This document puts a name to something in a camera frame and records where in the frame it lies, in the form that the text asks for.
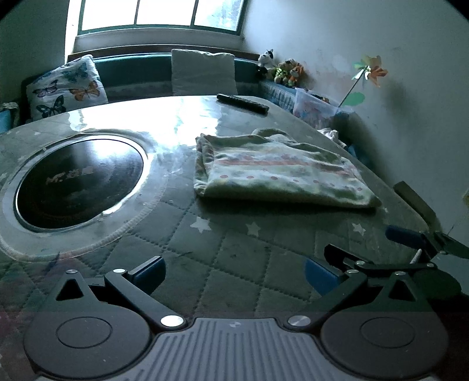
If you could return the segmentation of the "patterned children's garment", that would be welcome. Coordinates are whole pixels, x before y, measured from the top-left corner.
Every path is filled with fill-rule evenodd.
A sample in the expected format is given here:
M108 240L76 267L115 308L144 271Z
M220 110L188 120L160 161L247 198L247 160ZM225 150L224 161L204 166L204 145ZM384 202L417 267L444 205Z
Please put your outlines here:
M280 129L196 139L194 190L206 198L249 198L366 209L381 204L357 167Z

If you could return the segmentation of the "pile of small clothes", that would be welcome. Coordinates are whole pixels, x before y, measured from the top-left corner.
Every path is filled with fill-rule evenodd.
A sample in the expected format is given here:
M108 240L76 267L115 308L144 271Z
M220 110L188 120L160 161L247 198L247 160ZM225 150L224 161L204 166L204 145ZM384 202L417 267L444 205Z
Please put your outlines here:
M318 129L318 132L320 132L322 135L327 137L329 140L336 143L341 148L343 149L346 148L346 144L339 139L339 132L337 130L331 129L331 128L323 128L323 129Z

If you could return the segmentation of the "round induction cooker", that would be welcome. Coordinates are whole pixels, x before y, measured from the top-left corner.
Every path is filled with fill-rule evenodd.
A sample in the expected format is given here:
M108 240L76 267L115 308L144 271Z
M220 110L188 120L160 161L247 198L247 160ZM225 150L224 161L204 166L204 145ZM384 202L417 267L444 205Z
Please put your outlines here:
M47 144L4 175L1 254L29 263L116 241L152 211L168 181L156 146L111 132Z

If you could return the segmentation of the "clear plastic storage box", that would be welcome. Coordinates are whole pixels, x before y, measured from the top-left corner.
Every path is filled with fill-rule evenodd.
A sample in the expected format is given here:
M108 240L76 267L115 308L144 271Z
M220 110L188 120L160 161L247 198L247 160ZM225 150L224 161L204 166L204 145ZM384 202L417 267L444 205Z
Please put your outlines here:
M351 107L339 107L338 102L333 99L326 102L312 91L296 89L293 115L314 129L332 128L335 123L346 121L352 113Z

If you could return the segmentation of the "paper pinwheel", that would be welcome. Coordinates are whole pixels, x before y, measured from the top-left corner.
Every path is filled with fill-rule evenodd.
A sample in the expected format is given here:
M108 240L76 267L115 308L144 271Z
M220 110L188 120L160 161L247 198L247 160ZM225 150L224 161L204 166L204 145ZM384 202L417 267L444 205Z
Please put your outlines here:
M376 87L380 87L379 80L388 75L388 71L382 66L382 57L363 56L360 61L354 63L355 75L351 78L351 88L346 92L344 97L338 104L338 108L343 106L354 107L365 102L366 96L363 91L357 91L359 84L365 86L365 83L373 83Z

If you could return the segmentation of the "orange green plush toys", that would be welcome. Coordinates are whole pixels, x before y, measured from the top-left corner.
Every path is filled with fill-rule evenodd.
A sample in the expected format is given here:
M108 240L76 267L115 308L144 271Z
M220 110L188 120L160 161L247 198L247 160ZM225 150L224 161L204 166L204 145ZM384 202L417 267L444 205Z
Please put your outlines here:
M287 59L277 65L273 81L277 84L294 88L297 87L304 71L305 69L300 63L294 59Z

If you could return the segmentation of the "black remote control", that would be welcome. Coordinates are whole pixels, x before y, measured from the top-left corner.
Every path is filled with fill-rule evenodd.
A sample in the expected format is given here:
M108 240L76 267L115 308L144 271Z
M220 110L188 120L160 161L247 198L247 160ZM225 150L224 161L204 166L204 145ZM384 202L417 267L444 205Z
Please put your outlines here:
M223 104L247 110L259 115L266 116L269 112L268 106L258 102L250 101L248 99L240 98L238 96L217 94L216 98L219 102L222 102Z

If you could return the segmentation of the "black white plush toy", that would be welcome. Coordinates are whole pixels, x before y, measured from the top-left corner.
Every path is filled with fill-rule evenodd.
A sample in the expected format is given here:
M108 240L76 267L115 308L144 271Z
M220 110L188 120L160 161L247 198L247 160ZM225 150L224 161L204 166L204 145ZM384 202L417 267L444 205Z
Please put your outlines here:
M276 72L273 50L266 50L258 57L258 74L261 79L273 80Z

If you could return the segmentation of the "butterfly print pillow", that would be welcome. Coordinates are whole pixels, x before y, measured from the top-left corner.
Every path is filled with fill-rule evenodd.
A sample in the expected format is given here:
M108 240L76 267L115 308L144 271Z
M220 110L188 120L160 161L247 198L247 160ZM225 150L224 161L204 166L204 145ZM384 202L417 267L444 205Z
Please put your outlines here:
M46 72L26 86L33 121L108 103L92 55Z

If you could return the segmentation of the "blue cushion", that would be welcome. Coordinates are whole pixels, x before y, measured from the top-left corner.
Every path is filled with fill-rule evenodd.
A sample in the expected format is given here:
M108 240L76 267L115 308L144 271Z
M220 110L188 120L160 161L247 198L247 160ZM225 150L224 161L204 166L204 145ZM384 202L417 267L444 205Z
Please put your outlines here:
M0 106L0 133L9 132L18 126L19 105L17 102L4 102Z

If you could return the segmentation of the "plain grey pillow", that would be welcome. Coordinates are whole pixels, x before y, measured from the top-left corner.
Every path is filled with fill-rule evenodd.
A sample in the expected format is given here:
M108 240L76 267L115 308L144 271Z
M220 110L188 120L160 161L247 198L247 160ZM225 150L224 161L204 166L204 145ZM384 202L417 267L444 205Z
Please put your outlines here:
M171 64L175 96L238 94L235 56L230 53L173 49Z

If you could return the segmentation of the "window with green frame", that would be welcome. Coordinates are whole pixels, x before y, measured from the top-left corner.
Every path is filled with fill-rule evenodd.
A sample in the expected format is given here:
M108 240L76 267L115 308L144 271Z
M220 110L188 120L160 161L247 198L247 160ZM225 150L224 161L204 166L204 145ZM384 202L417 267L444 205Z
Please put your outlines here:
M85 0L78 34L135 28L200 29L239 35L244 0Z

